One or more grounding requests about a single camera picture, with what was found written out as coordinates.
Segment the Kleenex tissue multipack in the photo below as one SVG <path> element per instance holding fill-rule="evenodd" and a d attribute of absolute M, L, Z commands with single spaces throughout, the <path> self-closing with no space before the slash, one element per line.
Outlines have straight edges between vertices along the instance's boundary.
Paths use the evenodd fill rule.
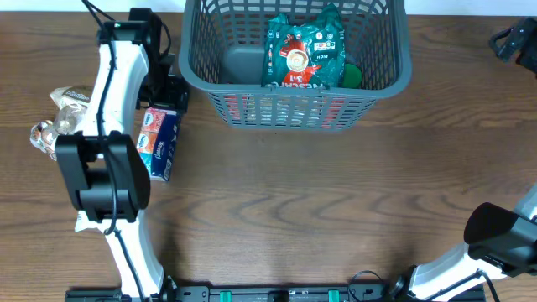
<path fill-rule="evenodd" d="M 136 142 L 152 180 L 169 181 L 182 116 L 171 110 L 148 108 Z"/>

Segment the Pantree cookie pouch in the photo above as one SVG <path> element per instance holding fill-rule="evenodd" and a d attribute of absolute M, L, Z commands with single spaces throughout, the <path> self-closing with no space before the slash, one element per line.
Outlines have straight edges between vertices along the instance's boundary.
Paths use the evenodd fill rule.
<path fill-rule="evenodd" d="M 85 116 L 92 86 L 67 86 L 53 90 L 50 98 L 60 109 L 54 121 L 45 120 L 35 124 L 30 131 L 29 141 L 43 153 L 57 160 L 55 143 L 60 135 L 71 135 Z"/>

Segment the orange spaghetti pasta packet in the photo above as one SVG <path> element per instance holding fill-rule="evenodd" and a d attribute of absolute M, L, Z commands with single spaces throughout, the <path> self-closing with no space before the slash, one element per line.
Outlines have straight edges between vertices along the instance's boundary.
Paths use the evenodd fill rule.
<path fill-rule="evenodd" d="M 321 97 L 226 96 L 219 109 L 233 126 L 341 129 L 352 121 L 343 101 Z"/>

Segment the green Nescafe coffee bag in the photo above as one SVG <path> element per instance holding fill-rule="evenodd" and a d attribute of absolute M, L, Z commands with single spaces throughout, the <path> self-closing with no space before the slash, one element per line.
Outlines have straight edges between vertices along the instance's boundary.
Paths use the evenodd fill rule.
<path fill-rule="evenodd" d="M 268 22 L 262 86 L 317 89 L 338 87 L 345 65 L 345 30 L 330 3 L 301 25 L 281 13 Z"/>

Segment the small white-green sachet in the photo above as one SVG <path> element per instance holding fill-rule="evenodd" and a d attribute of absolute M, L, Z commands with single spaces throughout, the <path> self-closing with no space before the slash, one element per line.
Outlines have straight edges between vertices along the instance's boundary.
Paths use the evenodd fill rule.
<path fill-rule="evenodd" d="M 91 221 L 85 211 L 77 212 L 75 232 L 82 232 L 87 229 L 99 230 L 100 225 L 101 224 L 97 221 Z"/>

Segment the small green packet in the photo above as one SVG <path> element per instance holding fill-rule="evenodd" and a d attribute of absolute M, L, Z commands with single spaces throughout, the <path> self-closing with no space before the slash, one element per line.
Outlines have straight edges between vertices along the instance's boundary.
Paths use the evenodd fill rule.
<path fill-rule="evenodd" d="M 357 89 L 362 84 L 362 71 L 354 64 L 346 63 L 341 81 L 341 87 Z"/>

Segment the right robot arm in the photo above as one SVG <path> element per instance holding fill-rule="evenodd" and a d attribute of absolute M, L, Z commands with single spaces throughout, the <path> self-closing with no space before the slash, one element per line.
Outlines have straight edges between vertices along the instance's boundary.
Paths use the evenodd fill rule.
<path fill-rule="evenodd" d="M 471 214 L 463 242 L 436 260 L 413 266 L 387 301 L 450 301 L 487 284 L 495 301 L 497 279 L 536 275 L 536 188 L 512 209 L 490 202 Z"/>

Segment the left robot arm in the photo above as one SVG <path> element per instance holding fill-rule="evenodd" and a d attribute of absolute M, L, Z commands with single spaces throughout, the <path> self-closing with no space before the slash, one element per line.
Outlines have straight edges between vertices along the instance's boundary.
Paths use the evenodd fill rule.
<path fill-rule="evenodd" d="M 179 287 L 160 264 L 149 238 L 145 210 L 150 175 L 132 138 L 141 107 L 188 107 L 186 81 L 170 70 L 175 55 L 161 45 L 169 29 L 149 8 L 132 8 L 119 21 L 84 3 L 98 25 L 99 68 L 85 116 L 55 143 L 76 230 L 101 231 L 119 270 L 118 288 L 72 288 L 67 301 L 176 301 Z"/>

